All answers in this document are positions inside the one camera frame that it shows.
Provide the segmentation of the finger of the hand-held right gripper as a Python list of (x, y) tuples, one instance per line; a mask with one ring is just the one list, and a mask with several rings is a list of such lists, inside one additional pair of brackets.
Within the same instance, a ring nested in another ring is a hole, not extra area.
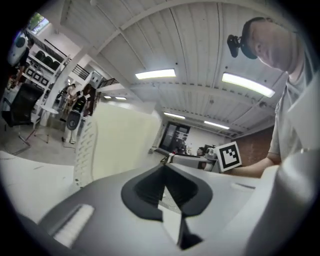
[(202, 156), (186, 155), (186, 154), (174, 154), (170, 153), (168, 156), (164, 157), (161, 164), (180, 164), (183, 166), (205, 170), (208, 166), (208, 161)]

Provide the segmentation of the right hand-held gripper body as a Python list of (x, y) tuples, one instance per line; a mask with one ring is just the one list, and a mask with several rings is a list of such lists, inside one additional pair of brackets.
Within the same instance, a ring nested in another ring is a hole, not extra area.
[(198, 168), (212, 173), (224, 173), (240, 167), (242, 160), (236, 141), (208, 148), (198, 163)]

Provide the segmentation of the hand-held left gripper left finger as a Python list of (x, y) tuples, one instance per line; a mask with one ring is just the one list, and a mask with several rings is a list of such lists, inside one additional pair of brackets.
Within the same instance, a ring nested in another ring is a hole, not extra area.
[(180, 248), (158, 209), (160, 184), (145, 181), (162, 165), (141, 167), (91, 182), (56, 204), (39, 222), (54, 236), (82, 205), (94, 211), (72, 250), (85, 256), (174, 256)]

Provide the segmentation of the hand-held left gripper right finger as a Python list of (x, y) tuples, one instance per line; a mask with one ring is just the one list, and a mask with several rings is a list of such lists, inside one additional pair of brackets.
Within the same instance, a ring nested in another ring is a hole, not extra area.
[(262, 180), (170, 164), (166, 187), (180, 209), (170, 256), (244, 256), (257, 213), (250, 205)]

